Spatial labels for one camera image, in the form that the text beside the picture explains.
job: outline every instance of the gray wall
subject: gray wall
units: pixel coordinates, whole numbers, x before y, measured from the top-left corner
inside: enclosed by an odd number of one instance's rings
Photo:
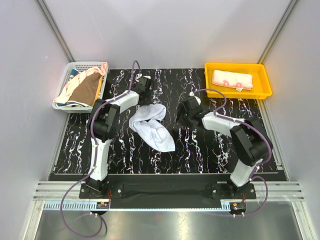
[[[64,122],[51,102],[67,61],[33,0],[2,1],[0,33],[0,238],[17,240]]]
[[[289,0],[45,0],[76,61],[255,63]]]
[[[320,1],[301,0],[265,62],[266,103],[292,180],[320,237]]]

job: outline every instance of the metal floor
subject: metal floor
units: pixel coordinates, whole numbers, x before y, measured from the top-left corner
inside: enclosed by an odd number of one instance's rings
[[[258,208],[248,202],[247,212]],[[84,211],[66,211],[65,217],[73,230],[94,234],[100,221],[83,215]],[[222,217],[213,212],[125,212],[110,211],[103,215],[106,227],[95,240],[301,240],[302,235],[290,202],[268,202],[259,214],[242,217]],[[36,240],[83,239],[64,229],[59,211],[44,210]]]

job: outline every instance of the pink towel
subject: pink towel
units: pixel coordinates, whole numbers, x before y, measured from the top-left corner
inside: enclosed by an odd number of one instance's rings
[[[254,87],[252,78],[251,74],[214,70],[212,84],[234,89],[251,90]]]
[[[83,80],[94,73],[100,73],[102,76],[106,75],[108,63],[103,62],[101,68],[94,66],[85,70],[79,74],[77,74],[74,78],[72,78],[68,83],[63,87],[61,94],[56,97],[53,102],[58,104],[65,104],[68,102],[74,90],[83,82]]]

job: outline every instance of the brown cloth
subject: brown cloth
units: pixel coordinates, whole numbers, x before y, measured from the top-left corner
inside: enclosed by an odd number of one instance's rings
[[[87,76],[73,91],[68,102],[78,102],[93,106],[99,96],[103,76],[96,72]]]

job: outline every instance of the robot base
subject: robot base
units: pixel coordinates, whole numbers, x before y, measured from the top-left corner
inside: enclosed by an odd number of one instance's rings
[[[108,199],[108,190],[111,190],[112,199],[121,199],[124,185],[122,183],[111,184],[107,180],[98,182],[100,191],[92,188],[88,182],[81,184],[80,199]]]
[[[211,185],[212,198],[215,200],[230,199],[257,199],[255,186],[252,183],[246,185],[238,194],[234,195],[228,190],[227,183],[216,183]]]

